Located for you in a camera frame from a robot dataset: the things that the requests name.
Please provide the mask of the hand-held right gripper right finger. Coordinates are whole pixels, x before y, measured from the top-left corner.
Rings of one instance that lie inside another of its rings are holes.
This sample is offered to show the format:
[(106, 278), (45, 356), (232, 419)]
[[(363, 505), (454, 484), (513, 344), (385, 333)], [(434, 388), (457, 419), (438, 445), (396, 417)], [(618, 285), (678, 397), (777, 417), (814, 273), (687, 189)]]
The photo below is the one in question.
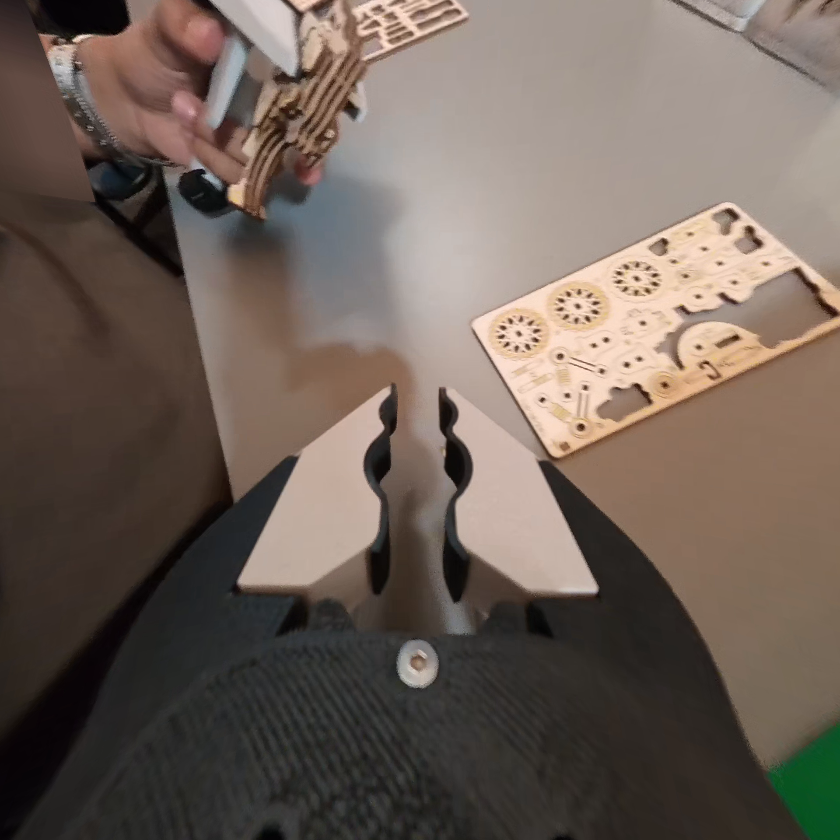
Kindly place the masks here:
[(443, 574), (475, 634), (500, 604), (590, 600), (599, 584), (544, 463), (453, 387), (438, 389), (443, 467)]

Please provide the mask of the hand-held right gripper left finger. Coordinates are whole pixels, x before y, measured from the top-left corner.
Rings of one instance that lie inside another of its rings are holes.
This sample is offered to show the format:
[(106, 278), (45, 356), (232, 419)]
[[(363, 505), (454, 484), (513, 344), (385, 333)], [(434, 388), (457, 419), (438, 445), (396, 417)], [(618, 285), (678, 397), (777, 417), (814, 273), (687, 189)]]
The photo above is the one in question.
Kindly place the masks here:
[(394, 384), (375, 393), (291, 459), (285, 486), (237, 578), (248, 595), (355, 613), (382, 593), (391, 566), (383, 479), (397, 426)]

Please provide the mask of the wooden model assembly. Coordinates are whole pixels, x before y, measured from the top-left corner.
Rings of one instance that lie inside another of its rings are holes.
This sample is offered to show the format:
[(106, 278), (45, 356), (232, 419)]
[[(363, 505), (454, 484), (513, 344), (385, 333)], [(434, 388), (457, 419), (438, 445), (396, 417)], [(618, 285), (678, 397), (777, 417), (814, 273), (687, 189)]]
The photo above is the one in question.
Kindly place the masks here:
[(275, 175), (291, 159), (317, 167), (340, 136), (340, 120), (354, 86), (363, 86), (366, 63), (349, 2), (320, 2), (302, 13), (300, 70), (289, 77), (275, 69), (257, 99), (244, 144), (247, 162), (228, 202), (263, 220)]

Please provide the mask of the grey desk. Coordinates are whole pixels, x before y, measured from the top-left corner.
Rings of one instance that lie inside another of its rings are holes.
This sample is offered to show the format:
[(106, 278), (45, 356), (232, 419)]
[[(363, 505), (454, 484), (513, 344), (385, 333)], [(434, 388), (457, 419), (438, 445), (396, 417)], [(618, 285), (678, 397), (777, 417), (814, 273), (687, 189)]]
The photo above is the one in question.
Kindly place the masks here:
[[(440, 573), (438, 388), (543, 455), (472, 319), (711, 205), (838, 283), (838, 102), (672, 2), (464, 2), (375, 65), (327, 175), (264, 224), (171, 210), (234, 498), (396, 383), (387, 627), (469, 629)], [(838, 717), (838, 335), (559, 468), (657, 564), (783, 761)]]

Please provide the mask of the person's left hand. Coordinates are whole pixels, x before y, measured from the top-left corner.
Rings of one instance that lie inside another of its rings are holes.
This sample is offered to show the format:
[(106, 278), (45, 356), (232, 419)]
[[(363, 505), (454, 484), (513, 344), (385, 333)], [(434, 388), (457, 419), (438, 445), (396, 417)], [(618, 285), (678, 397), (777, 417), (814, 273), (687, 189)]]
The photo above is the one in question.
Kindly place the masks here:
[(224, 47), (223, 23), (193, 2), (158, 2), (114, 36), (83, 41), (77, 58), (93, 105), (130, 153), (187, 167), (199, 161), (227, 184), (245, 170), (247, 130), (210, 127), (207, 83)]

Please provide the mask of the slotted wooden puzzle sheet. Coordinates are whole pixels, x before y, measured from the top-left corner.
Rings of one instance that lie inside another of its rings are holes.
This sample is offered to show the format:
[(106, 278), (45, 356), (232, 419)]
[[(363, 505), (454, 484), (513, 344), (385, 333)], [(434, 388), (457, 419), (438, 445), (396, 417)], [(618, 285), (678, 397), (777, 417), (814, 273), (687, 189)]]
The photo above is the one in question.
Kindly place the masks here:
[(372, 64), (465, 23), (456, 1), (370, 1), (352, 9), (362, 57)]

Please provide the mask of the person's brown shirt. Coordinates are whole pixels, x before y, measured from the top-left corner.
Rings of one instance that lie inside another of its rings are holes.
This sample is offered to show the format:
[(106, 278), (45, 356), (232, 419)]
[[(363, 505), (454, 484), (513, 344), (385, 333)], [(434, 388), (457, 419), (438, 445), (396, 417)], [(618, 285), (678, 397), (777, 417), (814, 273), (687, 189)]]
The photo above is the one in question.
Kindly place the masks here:
[(50, 171), (46, 90), (2, 35), (2, 741), (64, 727), (91, 648), (227, 477), (186, 288)]

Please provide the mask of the wooden puzzle sheet with wheels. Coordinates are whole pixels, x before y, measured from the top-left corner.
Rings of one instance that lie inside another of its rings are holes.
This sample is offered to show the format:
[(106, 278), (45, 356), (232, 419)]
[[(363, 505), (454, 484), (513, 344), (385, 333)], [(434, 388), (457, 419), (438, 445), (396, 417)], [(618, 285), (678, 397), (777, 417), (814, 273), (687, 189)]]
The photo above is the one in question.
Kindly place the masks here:
[[(777, 342), (734, 320), (793, 276), (825, 320)], [(838, 289), (733, 203), (712, 206), (475, 318), (553, 459), (838, 331)]]

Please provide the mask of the green plastic bin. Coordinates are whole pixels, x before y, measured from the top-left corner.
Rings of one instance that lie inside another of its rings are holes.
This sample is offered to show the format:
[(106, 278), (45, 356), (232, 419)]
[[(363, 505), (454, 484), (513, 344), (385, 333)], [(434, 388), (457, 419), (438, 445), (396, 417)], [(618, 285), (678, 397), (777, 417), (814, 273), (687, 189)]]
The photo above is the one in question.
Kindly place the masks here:
[(839, 838), (838, 724), (771, 768), (769, 778), (809, 838)]

